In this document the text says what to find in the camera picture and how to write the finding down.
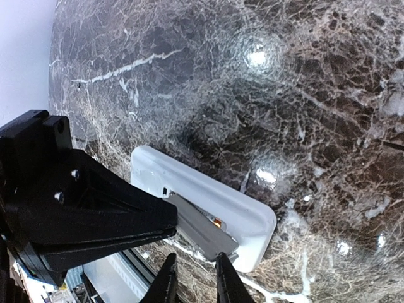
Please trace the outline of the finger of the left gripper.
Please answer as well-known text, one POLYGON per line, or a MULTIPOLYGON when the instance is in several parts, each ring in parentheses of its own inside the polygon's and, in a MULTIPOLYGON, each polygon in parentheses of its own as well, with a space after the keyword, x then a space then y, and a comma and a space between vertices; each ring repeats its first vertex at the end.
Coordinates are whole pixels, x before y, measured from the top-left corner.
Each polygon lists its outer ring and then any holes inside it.
POLYGON ((48 270, 63 272, 126 249, 172 237, 176 232, 176 228, 171 228, 155 235, 132 239, 119 239, 93 244, 72 244, 64 247, 48 247, 40 252, 40 257, 48 270))

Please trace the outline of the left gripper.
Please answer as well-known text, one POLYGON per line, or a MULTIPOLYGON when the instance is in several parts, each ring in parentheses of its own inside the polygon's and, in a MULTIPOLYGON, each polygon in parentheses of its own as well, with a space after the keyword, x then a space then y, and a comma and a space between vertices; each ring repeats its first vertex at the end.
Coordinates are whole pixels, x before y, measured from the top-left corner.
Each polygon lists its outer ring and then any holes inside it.
POLYGON ((1 236, 36 280, 61 285, 94 242, 175 235, 177 208, 72 146, 69 119, 31 110, 1 128, 1 236))

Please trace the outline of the grey battery cover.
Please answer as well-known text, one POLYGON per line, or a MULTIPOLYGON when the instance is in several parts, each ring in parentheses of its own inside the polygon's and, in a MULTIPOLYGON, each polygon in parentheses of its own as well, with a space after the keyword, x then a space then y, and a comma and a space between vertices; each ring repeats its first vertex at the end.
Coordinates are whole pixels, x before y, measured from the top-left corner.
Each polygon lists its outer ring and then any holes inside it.
POLYGON ((177 231, 193 246, 196 246, 208 261, 215 261, 220 253, 225 253, 231 262, 239 255, 238 243, 217 227, 188 200, 178 194, 164 199, 177 208, 177 231))

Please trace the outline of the white remote control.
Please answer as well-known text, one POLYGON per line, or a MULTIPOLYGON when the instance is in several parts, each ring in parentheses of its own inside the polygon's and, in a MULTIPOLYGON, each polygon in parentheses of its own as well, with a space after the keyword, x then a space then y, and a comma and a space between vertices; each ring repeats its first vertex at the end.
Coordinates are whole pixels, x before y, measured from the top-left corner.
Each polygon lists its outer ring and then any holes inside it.
POLYGON ((239 245, 231 262, 237 271, 250 273, 260 264, 276 227, 268 205, 146 145, 131 153, 131 184, 162 200, 178 194, 211 222, 219 219, 239 245))

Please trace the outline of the battery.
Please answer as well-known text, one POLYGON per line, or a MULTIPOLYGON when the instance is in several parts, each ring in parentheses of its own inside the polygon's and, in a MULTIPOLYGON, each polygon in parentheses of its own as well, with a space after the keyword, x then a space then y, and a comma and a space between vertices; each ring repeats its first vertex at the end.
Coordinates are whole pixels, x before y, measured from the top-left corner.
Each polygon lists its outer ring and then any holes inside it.
POLYGON ((219 219, 217 219, 217 218, 214 219, 213 223, 214 223, 218 228, 221 228, 221 227, 222 227, 222 222, 221 222, 219 219))

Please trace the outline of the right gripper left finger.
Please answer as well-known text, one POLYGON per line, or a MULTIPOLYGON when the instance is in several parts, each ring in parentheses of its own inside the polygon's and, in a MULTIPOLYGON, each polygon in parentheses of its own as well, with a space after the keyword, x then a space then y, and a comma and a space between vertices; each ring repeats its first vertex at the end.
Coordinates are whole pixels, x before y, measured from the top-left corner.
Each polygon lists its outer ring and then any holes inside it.
POLYGON ((177 255, 170 253, 148 290, 148 302, 178 302, 177 255))

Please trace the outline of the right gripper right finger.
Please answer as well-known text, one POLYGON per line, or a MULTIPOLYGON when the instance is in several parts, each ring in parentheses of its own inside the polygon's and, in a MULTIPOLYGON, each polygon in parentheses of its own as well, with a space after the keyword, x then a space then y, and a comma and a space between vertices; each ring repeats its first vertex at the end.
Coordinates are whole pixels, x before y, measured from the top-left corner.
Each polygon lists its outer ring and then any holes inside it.
POLYGON ((215 268, 217 271, 217 302, 255 303, 224 252, 220 252, 217 256, 215 268))

